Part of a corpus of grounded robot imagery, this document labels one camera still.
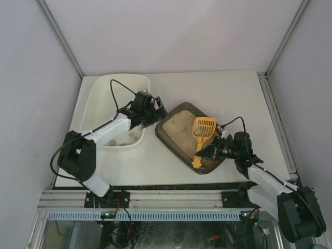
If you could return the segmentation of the yellow litter scoop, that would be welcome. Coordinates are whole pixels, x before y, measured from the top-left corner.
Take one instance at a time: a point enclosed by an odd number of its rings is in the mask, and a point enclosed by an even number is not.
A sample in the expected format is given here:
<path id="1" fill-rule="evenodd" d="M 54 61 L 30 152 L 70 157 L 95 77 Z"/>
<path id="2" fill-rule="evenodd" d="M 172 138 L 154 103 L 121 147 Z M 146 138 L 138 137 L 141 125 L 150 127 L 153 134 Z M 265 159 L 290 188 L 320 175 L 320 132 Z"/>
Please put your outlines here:
<path id="1" fill-rule="evenodd" d="M 197 141 L 197 150 L 200 151 L 203 148 L 204 143 L 209 140 L 216 129 L 217 120 L 211 117 L 196 117 L 192 125 L 192 135 Z M 201 130 L 200 136 L 194 134 L 196 129 Z"/>

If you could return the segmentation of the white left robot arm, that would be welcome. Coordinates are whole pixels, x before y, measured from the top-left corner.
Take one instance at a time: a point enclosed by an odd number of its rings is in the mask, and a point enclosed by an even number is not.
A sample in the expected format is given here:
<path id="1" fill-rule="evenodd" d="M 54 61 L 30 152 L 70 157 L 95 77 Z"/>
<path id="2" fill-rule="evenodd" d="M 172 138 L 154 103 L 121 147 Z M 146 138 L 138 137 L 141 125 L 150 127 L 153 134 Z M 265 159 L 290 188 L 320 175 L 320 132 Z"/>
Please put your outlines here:
<path id="1" fill-rule="evenodd" d="M 116 111 L 110 121 L 85 132 L 74 130 L 66 134 L 63 145 L 54 153 L 57 165 L 98 197 L 110 191 L 110 184 L 97 172 L 97 154 L 115 137 L 137 126 L 149 127 L 165 119 L 168 113 L 160 97 L 139 91 L 133 101 Z"/>

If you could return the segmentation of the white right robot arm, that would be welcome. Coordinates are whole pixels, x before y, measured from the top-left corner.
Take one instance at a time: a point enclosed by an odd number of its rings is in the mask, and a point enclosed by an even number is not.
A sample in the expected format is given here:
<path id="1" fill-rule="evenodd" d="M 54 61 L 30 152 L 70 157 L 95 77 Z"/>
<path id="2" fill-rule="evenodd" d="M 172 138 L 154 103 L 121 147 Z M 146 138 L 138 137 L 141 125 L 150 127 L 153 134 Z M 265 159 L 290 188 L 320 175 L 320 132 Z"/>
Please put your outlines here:
<path id="1" fill-rule="evenodd" d="M 215 137 L 210 145 L 198 150 L 196 156 L 234 160 L 238 172 L 247 178 L 238 189 L 242 204 L 265 210 L 278 221 L 289 242 L 320 237 L 326 232 L 326 223 L 313 190 L 294 185 L 270 172 L 254 154 L 248 133 L 237 132 L 231 145 L 225 139 Z"/>

